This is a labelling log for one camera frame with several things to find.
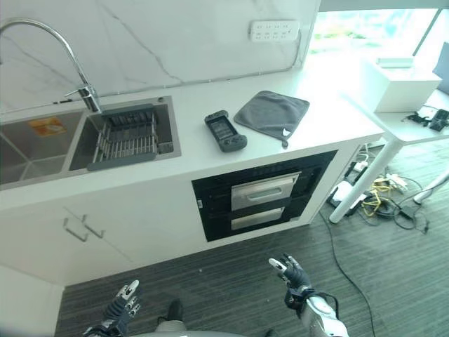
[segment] built-in oven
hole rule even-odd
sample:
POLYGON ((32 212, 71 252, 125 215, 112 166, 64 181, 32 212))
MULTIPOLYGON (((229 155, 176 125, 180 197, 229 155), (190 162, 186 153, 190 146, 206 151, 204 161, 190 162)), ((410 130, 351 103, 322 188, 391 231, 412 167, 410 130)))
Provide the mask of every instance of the built-in oven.
POLYGON ((192 181, 208 241, 297 220, 336 151, 192 181))

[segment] orange label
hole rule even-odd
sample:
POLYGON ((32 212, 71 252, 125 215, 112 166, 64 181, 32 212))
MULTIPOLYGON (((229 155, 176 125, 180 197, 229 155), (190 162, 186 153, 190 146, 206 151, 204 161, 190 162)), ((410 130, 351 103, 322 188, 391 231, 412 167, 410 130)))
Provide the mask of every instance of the orange label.
POLYGON ((35 119, 34 121, 29 121, 28 125, 30 125, 37 135, 41 137, 67 132, 66 128, 57 117, 35 119))

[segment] dish drying rack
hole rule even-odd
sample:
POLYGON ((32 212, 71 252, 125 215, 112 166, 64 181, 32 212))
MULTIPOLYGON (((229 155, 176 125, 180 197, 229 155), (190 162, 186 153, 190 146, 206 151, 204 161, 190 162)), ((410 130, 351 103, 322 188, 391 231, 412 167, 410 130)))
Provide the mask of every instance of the dish drying rack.
POLYGON ((89 171, 153 160, 158 153, 156 117, 152 105, 142 111, 104 112, 105 123, 89 171))

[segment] oven door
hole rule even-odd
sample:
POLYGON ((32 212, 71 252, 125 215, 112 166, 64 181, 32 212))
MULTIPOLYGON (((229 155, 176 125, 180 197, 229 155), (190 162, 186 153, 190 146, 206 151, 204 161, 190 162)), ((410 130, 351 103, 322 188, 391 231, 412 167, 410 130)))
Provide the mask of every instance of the oven door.
POLYGON ((241 218, 232 219, 231 230, 241 230, 242 228, 278 220, 282 216, 284 208, 285 207, 270 209, 268 211, 251 214, 250 216, 242 216, 241 218))
POLYGON ((298 171, 232 186, 232 211, 289 198, 300 174, 301 172, 298 171))

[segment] game controller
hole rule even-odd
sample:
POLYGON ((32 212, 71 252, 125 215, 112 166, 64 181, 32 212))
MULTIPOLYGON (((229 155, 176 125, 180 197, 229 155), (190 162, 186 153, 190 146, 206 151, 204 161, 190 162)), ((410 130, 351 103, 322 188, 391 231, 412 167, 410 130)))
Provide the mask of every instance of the game controller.
POLYGON ((228 120, 228 113, 225 110, 209 114, 204 119, 204 122, 223 152, 241 150, 248 143, 246 136, 239 134, 232 126, 228 120))

